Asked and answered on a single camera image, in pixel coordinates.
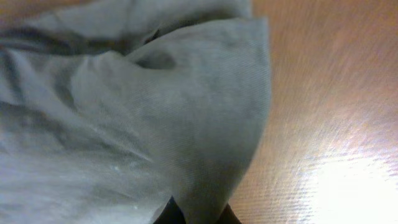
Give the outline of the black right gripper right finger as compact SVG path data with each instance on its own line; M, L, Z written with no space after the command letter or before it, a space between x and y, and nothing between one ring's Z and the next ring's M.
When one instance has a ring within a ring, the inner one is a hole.
M223 212L221 213L219 219L217 220L216 224L242 224L242 223L234 214L231 206L227 204Z

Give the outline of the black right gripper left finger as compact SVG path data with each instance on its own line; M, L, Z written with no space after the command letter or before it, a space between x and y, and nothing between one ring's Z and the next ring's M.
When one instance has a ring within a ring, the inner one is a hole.
M173 197L153 224L186 224L184 215Z

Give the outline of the grey shorts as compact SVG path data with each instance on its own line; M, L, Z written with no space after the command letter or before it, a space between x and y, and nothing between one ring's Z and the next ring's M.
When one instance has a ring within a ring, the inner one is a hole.
M98 1L1 31L1 222L214 223L261 141L249 1Z

